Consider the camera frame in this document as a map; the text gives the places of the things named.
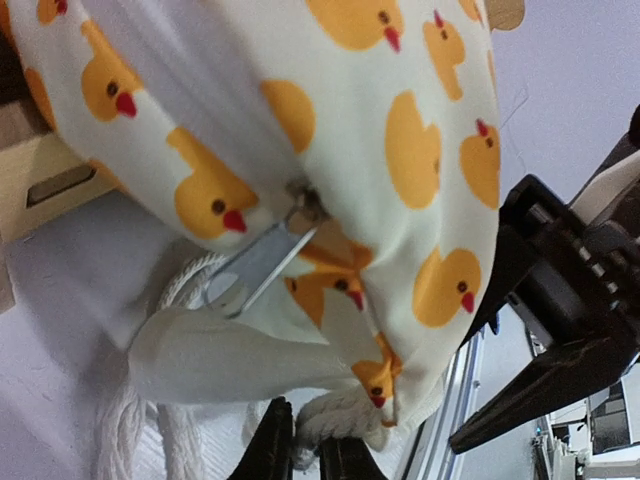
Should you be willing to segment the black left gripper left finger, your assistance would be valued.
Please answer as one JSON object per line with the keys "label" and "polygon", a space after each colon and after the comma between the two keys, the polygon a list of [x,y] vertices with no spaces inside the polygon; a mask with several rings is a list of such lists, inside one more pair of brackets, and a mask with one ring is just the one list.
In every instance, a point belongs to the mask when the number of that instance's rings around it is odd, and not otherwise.
{"label": "black left gripper left finger", "polygon": [[292,407],[284,397],[277,397],[270,402],[228,480],[292,479],[292,445]]}

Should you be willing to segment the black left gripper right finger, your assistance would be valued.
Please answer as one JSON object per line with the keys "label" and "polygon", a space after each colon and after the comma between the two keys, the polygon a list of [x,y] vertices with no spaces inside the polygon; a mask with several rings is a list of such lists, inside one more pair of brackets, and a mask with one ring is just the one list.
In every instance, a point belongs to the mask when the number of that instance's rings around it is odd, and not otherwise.
{"label": "black left gripper right finger", "polygon": [[358,438],[329,438],[318,449],[321,480],[385,480],[368,447]]}

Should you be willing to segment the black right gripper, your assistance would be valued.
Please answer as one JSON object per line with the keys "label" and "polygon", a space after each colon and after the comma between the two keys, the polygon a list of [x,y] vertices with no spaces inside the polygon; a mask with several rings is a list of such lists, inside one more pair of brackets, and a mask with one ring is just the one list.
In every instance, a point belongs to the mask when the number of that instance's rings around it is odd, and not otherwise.
{"label": "black right gripper", "polygon": [[639,352],[639,249],[589,228],[533,175],[500,209],[496,261],[469,332],[510,305],[543,343],[509,384],[451,437],[468,452],[615,382]]}

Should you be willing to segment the wooden pet bed frame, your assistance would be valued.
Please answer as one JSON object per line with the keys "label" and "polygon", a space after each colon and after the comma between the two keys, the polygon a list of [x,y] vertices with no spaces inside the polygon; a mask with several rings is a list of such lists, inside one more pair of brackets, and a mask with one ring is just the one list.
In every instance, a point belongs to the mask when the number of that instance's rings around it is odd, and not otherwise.
{"label": "wooden pet bed frame", "polygon": [[114,188],[53,131],[21,66],[7,4],[1,3],[1,311],[15,305],[6,245]]}

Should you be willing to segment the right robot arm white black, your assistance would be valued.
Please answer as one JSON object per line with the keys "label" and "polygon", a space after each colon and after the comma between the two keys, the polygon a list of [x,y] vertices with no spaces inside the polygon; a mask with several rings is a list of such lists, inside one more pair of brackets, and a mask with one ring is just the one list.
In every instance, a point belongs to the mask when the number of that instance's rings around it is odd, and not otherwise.
{"label": "right robot arm white black", "polygon": [[513,308],[537,355],[451,437],[461,454],[616,383],[639,355],[639,122],[569,203],[525,176],[500,210],[471,329]]}

